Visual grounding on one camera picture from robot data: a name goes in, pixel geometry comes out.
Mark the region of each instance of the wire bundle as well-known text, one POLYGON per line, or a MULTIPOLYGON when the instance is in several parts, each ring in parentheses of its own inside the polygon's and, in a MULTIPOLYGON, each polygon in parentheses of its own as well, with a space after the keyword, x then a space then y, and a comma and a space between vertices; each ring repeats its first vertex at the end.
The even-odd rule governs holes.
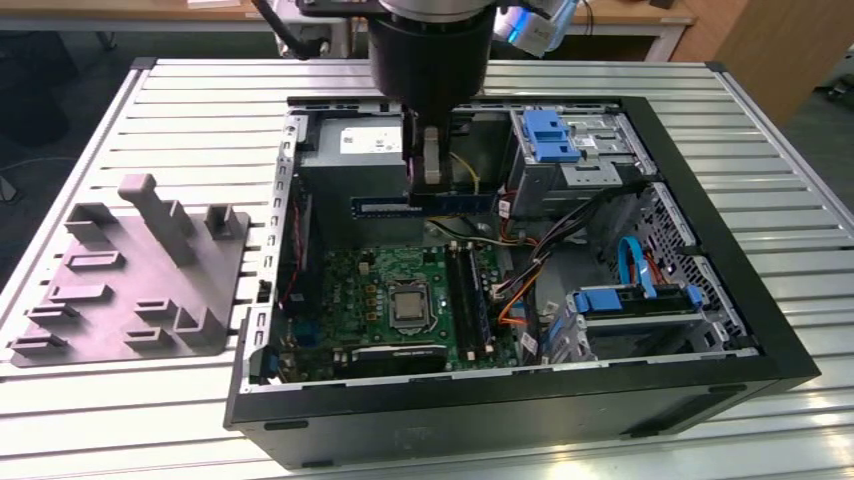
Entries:
POLYGON ((563 241, 566 237, 578 233, 590 223, 590 220, 596 213, 599 207, 610 202, 614 198, 622 195, 640 193, 650 183, 646 180, 640 180, 628 183, 620 187, 608 188, 598 192, 584 203, 582 203, 575 210, 566 214, 551 226, 548 232, 539 240, 539 243, 534 247, 528 262, 520 269, 520 273, 511 277, 496 288, 496 293, 503 293, 512 289, 515 285, 522 283, 522 288, 516 291, 510 302, 504 306, 502 313, 498 317, 499 323, 519 323, 518 319, 510 319, 507 314, 512 309, 514 303, 519 301, 524 293, 531 289, 536 277, 542 273, 542 268, 548 256, 552 253, 554 247, 563 241))

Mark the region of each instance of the blue plastic latch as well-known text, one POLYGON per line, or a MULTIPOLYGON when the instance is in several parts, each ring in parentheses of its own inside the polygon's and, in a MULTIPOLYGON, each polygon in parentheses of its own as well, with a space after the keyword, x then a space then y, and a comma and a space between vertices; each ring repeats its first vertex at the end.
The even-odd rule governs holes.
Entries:
POLYGON ((582 152, 567 140, 562 143, 538 143, 534 156, 540 163, 576 163, 582 159, 582 152))
POLYGON ((602 290, 586 290, 584 295, 590 301, 590 308, 594 312, 607 312, 623 309, 623 304, 619 301, 619 295, 612 288, 603 288, 602 290))
POLYGON ((575 163, 582 159, 582 152, 570 137, 570 127, 560 120, 558 112, 527 110, 522 120, 538 162, 575 163))
POLYGON ((587 313, 590 311, 587 295, 583 293, 575 293, 572 294, 572 300, 575 300, 575 310, 578 310, 578 313, 587 313))
POLYGON ((703 306, 703 292, 699 291, 697 285, 684 287, 684 293, 688 295, 688 300, 694 307, 701 308, 703 306))
POLYGON ((524 133, 534 142, 566 142, 570 128, 554 110, 526 110, 522 114, 524 133))

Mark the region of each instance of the cpu socket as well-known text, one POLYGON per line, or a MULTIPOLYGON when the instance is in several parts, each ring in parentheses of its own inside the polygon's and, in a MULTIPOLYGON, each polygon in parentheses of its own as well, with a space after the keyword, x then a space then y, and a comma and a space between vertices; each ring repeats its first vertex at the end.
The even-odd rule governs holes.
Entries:
POLYGON ((388 325, 404 335, 414 335, 430 326, 430 289, 426 284, 388 287, 388 325))

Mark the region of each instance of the motherboard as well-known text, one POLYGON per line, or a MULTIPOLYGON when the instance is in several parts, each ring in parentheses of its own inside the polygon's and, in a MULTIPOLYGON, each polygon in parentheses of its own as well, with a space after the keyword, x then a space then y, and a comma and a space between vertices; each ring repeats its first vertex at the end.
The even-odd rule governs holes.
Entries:
POLYGON ((328 251, 320 313, 291 325, 299 380, 375 375, 392 365, 398 373, 516 366, 512 332, 494 328, 484 294, 498 281, 488 245, 328 251), (462 292, 475 292, 471 301, 462 292), (368 371, 354 369, 356 360, 368 371))

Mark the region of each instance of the wooden desk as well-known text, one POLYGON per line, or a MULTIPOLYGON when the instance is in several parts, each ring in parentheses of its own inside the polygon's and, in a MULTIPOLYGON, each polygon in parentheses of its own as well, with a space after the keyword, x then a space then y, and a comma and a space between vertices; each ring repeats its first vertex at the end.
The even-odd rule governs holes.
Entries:
MULTIPOLYGON (((595 0, 592 9, 600 25, 690 25, 697 18, 682 2, 663 10, 647 2, 595 0)), ((239 7, 195 10, 187 8, 185 0, 0 0, 0 16, 249 23, 259 18, 249 0, 243 0, 239 7)), ((579 7, 575 23, 583 24, 584 16, 579 7)))
MULTIPOLYGON (((684 27, 697 19, 682 0, 670 10, 630 0, 594 0, 591 6, 595 35, 655 38, 647 61, 670 59, 684 27)), ((292 4, 284 8, 295 13, 292 4)), ((570 35, 583 35, 586 17, 582 5, 570 35)), ((270 28, 249 0, 239 7, 195 10, 187 8, 185 0, 0 0, 0 30, 239 32, 270 28)))

